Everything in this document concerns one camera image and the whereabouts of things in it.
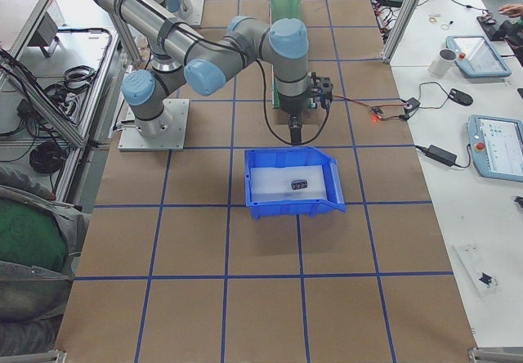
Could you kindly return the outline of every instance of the power adapter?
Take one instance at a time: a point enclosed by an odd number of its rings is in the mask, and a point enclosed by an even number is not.
[[[422,151],[426,157],[434,159],[435,161],[438,161],[444,165],[452,167],[456,164],[456,158],[458,157],[457,155],[438,148],[437,146],[430,145],[428,148],[424,148],[423,146],[416,146],[416,148]]]

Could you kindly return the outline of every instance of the connector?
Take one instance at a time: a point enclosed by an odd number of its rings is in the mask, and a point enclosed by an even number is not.
[[[426,157],[429,157],[435,161],[438,161],[444,165],[452,167],[456,164],[457,155],[454,155],[446,150],[438,148],[437,146],[430,145],[428,148],[423,146],[416,146]]]
[[[405,110],[406,114],[411,114],[415,110],[417,110],[420,106],[420,102],[418,99],[411,97],[408,100],[403,102],[403,109]]]
[[[21,119],[27,120],[33,116],[34,110],[31,104],[26,99],[22,99],[18,107],[16,107],[16,114]]]
[[[373,114],[383,114],[383,110],[380,107],[370,107]]]

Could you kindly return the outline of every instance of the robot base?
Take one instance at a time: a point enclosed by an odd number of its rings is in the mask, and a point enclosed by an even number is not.
[[[124,128],[120,137],[120,150],[183,150],[186,140],[187,115],[189,99],[165,99],[165,108],[174,117],[169,130],[159,137],[143,137],[136,128]],[[133,120],[131,109],[126,120]]]
[[[189,16],[181,18],[190,26],[201,26],[203,16],[203,4],[205,0],[190,0],[193,5],[193,10]]]

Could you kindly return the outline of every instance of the white table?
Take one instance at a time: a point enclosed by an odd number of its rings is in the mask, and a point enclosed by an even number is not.
[[[458,1],[483,7],[481,0]],[[436,24],[428,20],[434,14],[440,15]],[[414,12],[391,62],[404,99],[418,97],[418,85],[427,81],[437,81],[447,91],[455,87],[474,98],[469,107],[447,101],[442,109],[420,110],[409,121],[416,145],[436,145],[455,153],[461,165],[467,163],[470,115],[523,120],[523,99],[516,91],[523,87],[523,68],[516,58],[506,59],[511,77],[485,83],[464,78],[456,66],[443,78],[427,71],[448,35],[482,34],[476,21],[479,14],[448,0],[427,2]],[[454,21],[450,30],[440,28],[450,20]],[[498,47],[503,54],[511,53],[504,45]],[[444,99],[436,85],[422,87],[422,105],[438,106]],[[420,162],[478,347],[523,346],[523,212],[513,203],[515,196],[523,195],[523,183],[479,177],[473,167],[448,168],[421,153]],[[477,244],[485,273],[498,280],[493,293],[481,297],[452,249],[465,244]]]
[[[29,42],[51,0],[0,0],[0,43],[17,57]]]

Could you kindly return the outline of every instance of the robotic arm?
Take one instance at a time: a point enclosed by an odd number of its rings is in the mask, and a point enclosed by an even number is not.
[[[308,73],[307,31],[297,19],[268,25],[237,16],[219,42],[209,42],[160,3],[165,0],[94,0],[112,15],[134,26],[150,41],[152,70],[127,76],[122,92],[144,136],[158,136],[168,127],[163,99],[188,83],[209,96],[256,59],[274,68],[280,108],[288,114],[292,145],[302,143],[300,113],[311,99],[328,110],[332,101],[329,78]]]

